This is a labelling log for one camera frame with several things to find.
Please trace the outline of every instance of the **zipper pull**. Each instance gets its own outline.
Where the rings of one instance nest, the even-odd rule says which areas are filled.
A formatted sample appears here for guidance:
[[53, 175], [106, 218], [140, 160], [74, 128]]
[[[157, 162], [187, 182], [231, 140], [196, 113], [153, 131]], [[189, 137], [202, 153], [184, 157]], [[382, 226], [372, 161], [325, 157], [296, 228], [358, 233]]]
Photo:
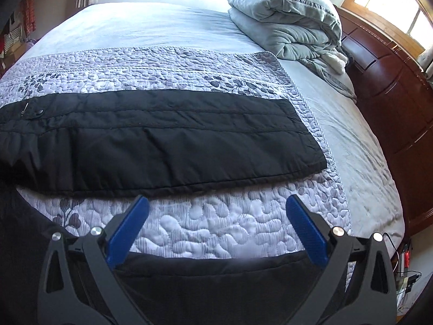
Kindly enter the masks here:
[[26, 108], [27, 108], [27, 106], [29, 105], [29, 103], [27, 103], [27, 104], [25, 104], [25, 108], [24, 108], [24, 110], [23, 111], [21, 111], [21, 116], [22, 115], [24, 115], [24, 113], [25, 113], [25, 110], [26, 110]]

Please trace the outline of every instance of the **red plaid cloth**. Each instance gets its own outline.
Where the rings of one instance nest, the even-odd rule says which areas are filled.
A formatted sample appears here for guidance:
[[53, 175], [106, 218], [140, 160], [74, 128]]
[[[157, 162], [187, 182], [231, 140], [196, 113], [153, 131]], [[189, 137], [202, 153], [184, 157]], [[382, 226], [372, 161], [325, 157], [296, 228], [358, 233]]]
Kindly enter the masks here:
[[24, 16], [24, 32], [26, 36], [29, 36], [32, 31], [36, 30], [35, 0], [22, 0], [21, 12]]

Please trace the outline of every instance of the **folded blanket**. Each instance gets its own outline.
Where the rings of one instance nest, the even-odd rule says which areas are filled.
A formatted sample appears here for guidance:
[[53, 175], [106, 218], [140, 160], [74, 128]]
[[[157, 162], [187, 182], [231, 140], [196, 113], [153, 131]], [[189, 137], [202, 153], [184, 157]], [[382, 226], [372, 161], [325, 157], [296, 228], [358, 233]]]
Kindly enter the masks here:
[[230, 18], [262, 48], [284, 60], [299, 60], [343, 95], [356, 96], [332, 72], [343, 74], [341, 21], [329, 0], [228, 0]]

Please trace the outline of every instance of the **wooden headboard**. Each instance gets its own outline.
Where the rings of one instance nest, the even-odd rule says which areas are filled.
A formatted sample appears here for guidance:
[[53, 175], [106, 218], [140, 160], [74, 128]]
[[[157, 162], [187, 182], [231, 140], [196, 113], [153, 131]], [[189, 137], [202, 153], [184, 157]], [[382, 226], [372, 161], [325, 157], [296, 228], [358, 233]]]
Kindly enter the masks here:
[[403, 205], [406, 235], [433, 223], [433, 90], [394, 41], [337, 9], [357, 106], [378, 138]]

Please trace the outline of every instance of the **silver bolt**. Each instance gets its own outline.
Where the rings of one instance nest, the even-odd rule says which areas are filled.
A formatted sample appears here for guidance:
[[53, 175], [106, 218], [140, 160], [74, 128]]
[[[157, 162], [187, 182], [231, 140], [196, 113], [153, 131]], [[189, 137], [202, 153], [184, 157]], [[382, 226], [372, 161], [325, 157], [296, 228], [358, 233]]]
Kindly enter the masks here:
[[341, 237], [342, 235], [344, 235], [344, 230], [341, 227], [337, 226], [332, 229], [332, 233], [334, 233], [338, 237]]
[[378, 233], [378, 232], [375, 232], [375, 233], [373, 234], [373, 238], [374, 238], [376, 241], [378, 241], [378, 242], [382, 242], [382, 241], [383, 241], [383, 236], [382, 236], [380, 233]]
[[92, 227], [92, 229], [90, 230], [90, 234], [92, 236], [99, 236], [101, 233], [102, 233], [102, 228], [99, 226]]
[[51, 236], [51, 239], [53, 240], [53, 241], [58, 241], [59, 239], [61, 239], [61, 233], [60, 232], [55, 232], [55, 233], [53, 233], [53, 235]]

